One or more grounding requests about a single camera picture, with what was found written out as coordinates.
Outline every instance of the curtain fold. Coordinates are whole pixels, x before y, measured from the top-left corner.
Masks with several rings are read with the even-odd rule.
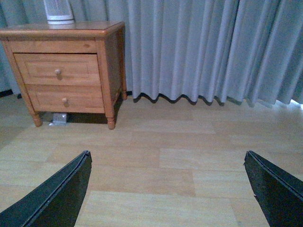
[[[145,93],[151,99],[163,94],[171,100],[186,95],[192,101],[216,96],[221,102],[303,103],[303,1],[70,3],[76,21],[125,21],[127,90],[135,98]],[[43,1],[0,1],[1,26],[41,22]],[[0,72],[11,80],[1,48],[0,61]]]

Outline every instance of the wooden nightstand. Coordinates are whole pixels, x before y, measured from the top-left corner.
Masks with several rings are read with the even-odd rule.
[[[104,113],[126,100],[124,22],[28,24],[0,30],[5,53],[36,127],[38,112]]]

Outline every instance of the white object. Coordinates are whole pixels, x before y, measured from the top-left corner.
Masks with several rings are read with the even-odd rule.
[[[44,0],[47,23],[50,25],[66,25],[75,23],[68,0]]]

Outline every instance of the laminate floor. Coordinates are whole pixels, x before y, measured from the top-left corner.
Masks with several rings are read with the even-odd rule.
[[[116,128],[35,128],[24,101],[0,98],[0,211],[83,150],[92,172],[77,227],[268,227],[243,163],[253,150],[303,180],[303,109],[132,97]]]

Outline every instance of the drawer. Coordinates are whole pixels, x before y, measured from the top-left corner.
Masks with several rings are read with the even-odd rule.
[[[101,86],[96,54],[15,53],[25,84]]]
[[[104,113],[101,88],[27,85],[35,111]]]
[[[97,53],[96,42],[87,41],[10,41],[13,53]]]

